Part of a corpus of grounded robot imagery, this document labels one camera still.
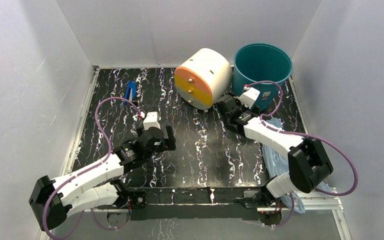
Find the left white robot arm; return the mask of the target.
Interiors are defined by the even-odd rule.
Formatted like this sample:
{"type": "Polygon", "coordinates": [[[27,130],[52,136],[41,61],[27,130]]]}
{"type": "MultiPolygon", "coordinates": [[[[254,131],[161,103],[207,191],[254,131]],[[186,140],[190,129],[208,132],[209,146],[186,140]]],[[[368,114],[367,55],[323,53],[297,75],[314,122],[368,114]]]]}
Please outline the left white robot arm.
{"type": "Polygon", "coordinates": [[[105,156],[70,174],[50,179],[39,178],[29,198],[29,205],[42,231],[60,226],[69,216],[83,210],[115,206],[124,208],[138,203],[137,191],[130,192],[119,176],[141,167],[156,154],[176,149],[173,128],[139,128],[138,136],[125,141],[105,156]]]}

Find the light blue plastic bag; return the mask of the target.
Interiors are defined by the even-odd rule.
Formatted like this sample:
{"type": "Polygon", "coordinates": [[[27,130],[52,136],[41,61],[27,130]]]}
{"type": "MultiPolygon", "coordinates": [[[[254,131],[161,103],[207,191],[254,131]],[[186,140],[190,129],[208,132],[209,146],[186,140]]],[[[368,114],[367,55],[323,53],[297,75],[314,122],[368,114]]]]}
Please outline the light blue plastic bag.
{"type": "MultiPolygon", "coordinates": [[[[279,118],[273,117],[272,119],[266,120],[266,122],[283,130],[283,125],[279,118]]],[[[285,157],[266,145],[262,145],[261,151],[270,178],[280,176],[281,174],[289,171],[288,160],[285,157]]],[[[318,188],[331,192],[331,187],[325,182],[320,183],[318,188]]],[[[294,212],[297,214],[304,214],[306,209],[303,201],[295,192],[292,193],[292,196],[294,197],[294,212]]],[[[290,196],[284,195],[280,198],[280,200],[282,201],[283,206],[288,208],[292,207],[292,200],[290,196]]]]}

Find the teal plastic trash bin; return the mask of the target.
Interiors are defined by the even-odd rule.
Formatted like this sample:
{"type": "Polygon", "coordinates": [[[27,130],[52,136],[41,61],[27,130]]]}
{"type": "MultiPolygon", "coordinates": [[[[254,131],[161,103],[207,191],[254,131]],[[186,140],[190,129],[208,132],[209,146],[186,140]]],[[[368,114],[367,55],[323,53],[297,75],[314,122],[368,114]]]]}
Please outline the teal plastic trash bin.
{"type": "Polygon", "coordinates": [[[240,96],[245,85],[260,81],[272,81],[282,86],[292,71],[293,62],[282,49],[267,43],[248,44],[233,58],[231,91],[240,96]]]}

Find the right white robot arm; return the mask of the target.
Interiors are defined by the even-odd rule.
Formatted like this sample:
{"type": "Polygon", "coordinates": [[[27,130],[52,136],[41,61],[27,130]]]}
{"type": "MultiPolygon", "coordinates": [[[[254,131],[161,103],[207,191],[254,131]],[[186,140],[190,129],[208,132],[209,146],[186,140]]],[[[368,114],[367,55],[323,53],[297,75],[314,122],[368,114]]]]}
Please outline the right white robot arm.
{"type": "Polygon", "coordinates": [[[296,191],[310,193],[333,173],[320,140],[282,133],[260,119],[258,107],[249,109],[230,94],[222,96],[215,106],[228,130],[257,141],[287,159],[288,171],[272,177],[260,189],[259,200],[266,206],[275,207],[283,195],[296,191]]]}

